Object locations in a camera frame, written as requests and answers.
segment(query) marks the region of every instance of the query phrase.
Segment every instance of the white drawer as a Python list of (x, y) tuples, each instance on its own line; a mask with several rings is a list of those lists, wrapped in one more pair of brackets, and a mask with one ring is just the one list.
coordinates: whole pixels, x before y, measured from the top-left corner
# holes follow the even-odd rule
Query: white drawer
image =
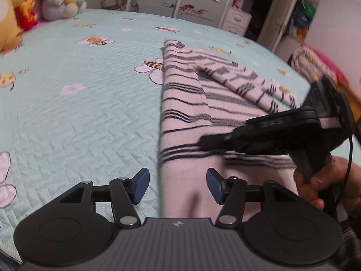
[(248, 23), (250, 22), (250, 18), (250, 14), (230, 8), (226, 15), (225, 21), (237, 24), (243, 28), (247, 28)]
[(237, 25), (237, 24), (234, 24), (234, 23), (231, 23), (229, 21), (225, 21), (222, 25), (222, 29), (223, 30), (226, 30), (226, 31), (229, 31), (231, 33), (234, 33), (235, 35), (238, 35), (238, 36), (241, 36), (243, 37), (244, 36), (244, 33), (246, 32), (246, 29)]

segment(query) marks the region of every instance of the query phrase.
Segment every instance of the bed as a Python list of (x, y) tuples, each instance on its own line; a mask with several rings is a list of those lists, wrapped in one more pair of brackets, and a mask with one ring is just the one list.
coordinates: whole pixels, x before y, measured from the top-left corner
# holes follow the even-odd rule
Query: bed
[[(19, 221), (83, 180), (105, 185), (147, 167), (150, 186), (136, 210), (142, 220), (162, 215), (158, 140), (166, 39), (237, 61), (300, 101), (309, 89), (255, 42), (168, 17), (88, 9), (27, 33), (22, 46), (0, 55), (0, 73), (16, 77), (14, 86), (0, 89), (0, 249), (8, 256), (20, 261), (12, 238)], [(348, 143), (334, 153), (348, 157)], [(109, 204), (97, 212), (112, 220)]]

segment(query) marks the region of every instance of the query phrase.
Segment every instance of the metal screw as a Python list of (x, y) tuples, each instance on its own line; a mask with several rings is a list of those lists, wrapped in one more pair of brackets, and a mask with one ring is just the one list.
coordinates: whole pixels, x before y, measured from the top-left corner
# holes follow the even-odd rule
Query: metal screw
[(120, 218), (120, 223), (123, 225), (134, 225), (138, 222), (138, 219), (134, 216), (124, 216)]
[(222, 224), (228, 224), (228, 225), (232, 225), (237, 222), (237, 218), (232, 215), (223, 215), (223, 216), (219, 217), (218, 220)]

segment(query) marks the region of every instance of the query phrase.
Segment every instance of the dark doorway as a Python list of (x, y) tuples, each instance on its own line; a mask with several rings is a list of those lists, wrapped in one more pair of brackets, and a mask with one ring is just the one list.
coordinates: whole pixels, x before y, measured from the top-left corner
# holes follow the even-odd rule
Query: dark doorway
[(244, 37), (253, 41), (257, 41), (263, 24), (266, 21), (271, 4), (272, 0), (254, 0), (253, 5), (249, 11), (249, 14), (252, 15), (252, 18)]

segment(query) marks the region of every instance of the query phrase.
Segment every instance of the plaid sleeve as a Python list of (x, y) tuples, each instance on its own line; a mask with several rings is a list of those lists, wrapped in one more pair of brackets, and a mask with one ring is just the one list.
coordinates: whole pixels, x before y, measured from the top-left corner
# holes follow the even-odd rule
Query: plaid sleeve
[(349, 225), (341, 225), (343, 240), (336, 253), (335, 263), (343, 271), (361, 270), (361, 241)]

